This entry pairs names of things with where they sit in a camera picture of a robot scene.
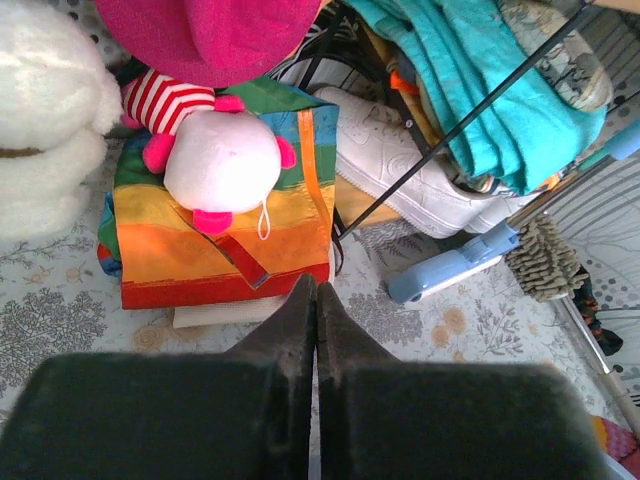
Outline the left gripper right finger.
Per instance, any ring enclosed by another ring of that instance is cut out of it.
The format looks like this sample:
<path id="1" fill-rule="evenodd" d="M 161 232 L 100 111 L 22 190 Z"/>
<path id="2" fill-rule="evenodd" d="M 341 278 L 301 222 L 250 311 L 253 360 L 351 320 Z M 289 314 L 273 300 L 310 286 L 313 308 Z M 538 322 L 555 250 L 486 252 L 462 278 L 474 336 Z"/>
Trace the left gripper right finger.
<path id="1" fill-rule="evenodd" d="M 317 292 L 325 479 L 604 479 L 575 389 L 538 364 L 405 362 Z"/>

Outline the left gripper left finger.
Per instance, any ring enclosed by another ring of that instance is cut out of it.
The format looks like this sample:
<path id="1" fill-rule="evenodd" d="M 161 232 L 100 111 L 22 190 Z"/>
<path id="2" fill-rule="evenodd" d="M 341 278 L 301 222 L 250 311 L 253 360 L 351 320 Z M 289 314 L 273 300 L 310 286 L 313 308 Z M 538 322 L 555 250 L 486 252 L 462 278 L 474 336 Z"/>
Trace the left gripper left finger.
<path id="1" fill-rule="evenodd" d="M 315 280 L 219 353 L 45 360 L 1 435 L 5 479 L 304 479 Z"/>

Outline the blue floor mop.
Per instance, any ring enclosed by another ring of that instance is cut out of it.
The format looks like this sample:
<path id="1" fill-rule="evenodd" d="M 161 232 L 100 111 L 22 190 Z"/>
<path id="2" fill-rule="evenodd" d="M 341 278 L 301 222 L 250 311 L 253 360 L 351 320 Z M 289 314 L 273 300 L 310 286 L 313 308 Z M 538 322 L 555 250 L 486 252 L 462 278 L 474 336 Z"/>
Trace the blue floor mop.
<path id="1" fill-rule="evenodd" d="M 472 238 L 462 247 L 447 250 L 405 270 L 389 283 L 388 292 L 391 299 L 399 304 L 416 302 L 501 260 L 506 261 L 506 254 L 519 244 L 516 235 L 524 224 L 541 214 L 550 216 L 548 210 L 564 196 L 613 162 L 626 159 L 638 149 L 639 123 L 634 122 L 612 136 L 599 150 L 582 161 L 558 186 L 538 196 L 526 208 L 502 220 L 489 231 Z"/>

